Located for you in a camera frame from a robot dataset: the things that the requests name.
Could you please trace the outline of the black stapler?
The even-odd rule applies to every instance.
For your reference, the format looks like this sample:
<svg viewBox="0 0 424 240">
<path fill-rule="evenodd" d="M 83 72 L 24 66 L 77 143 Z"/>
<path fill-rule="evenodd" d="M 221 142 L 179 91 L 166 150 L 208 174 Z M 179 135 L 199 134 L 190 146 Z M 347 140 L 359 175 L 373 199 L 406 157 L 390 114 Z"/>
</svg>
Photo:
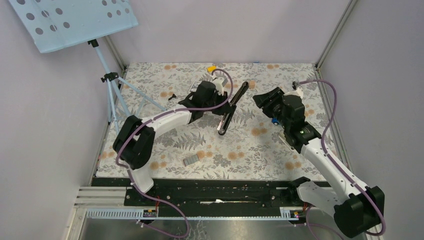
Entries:
<svg viewBox="0 0 424 240">
<path fill-rule="evenodd" d="M 231 110 L 228 113 L 225 113 L 223 115 L 223 118 L 217 128 L 218 134 L 220 136 L 223 136 L 226 134 L 229 128 L 229 125 L 231 123 L 232 117 L 234 116 L 234 113 L 236 111 L 236 108 L 237 108 L 236 104 L 238 103 L 240 98 L 246 93 L 248 89 L 249 89 L 249 83 L 245 81 L 241 85 L 240 89 L 236 92 L 234 97 L 231 99 L 231 101 L 229 102 L 229 106 L 231 107 Z"/>
</svg>

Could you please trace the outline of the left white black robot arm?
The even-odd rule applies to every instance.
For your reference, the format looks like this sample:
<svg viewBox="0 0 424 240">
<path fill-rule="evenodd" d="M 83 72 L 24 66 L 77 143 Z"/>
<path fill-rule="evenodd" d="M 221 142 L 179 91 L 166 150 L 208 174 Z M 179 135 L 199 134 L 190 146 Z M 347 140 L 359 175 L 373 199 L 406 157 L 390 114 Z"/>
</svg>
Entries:
<svg viewBox="0 0 424 240">
<path fill-rule="evenodd" d="M 228 99 L 226 91 L 219 91 L 219 87 L 219 83 L 202 81 L 196 90 L 179 101 L 175 108 L 143 119 L 131 115 L 125 120 L 112 148 L 119 155 L 119 159 L 126 163 L 130 179 L 138 188 L 135 197 L 142 205 L 148 206 L 155 200 L 155 192 L 151 189 L 154 181 L 146 166 L 155 139 L 176 127 L 200 119 L 204 112 L 222 116 L 217 131 L 221 136 L 227 132 L 237 108 L 236 104 L 249 85 L 242 84 L 231 100 Z"/>
</svg>

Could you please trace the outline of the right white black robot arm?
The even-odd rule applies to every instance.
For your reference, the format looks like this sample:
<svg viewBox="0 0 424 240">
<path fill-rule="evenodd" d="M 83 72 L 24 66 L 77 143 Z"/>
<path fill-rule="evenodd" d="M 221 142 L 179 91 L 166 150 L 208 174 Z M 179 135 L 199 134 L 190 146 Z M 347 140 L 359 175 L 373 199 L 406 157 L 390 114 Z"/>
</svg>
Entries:
<svg viewBox="0 0 424 240">
<path fill-rule="evenodd" d="M 383 191 L 369 187 L 327 148 L 324 137 L 306 121 L 299 93 L 284 93 L 276 87 L 252 99 L 268 118 L 281 124 L 283 141 L 308 159 L 332 188 L 327 190 L 306 177 L 298 178 L 286 193 L 291 205 L 312 204 L 333 217 L 338 229 L 349 238 L 384 225 Z"/>
</svg>

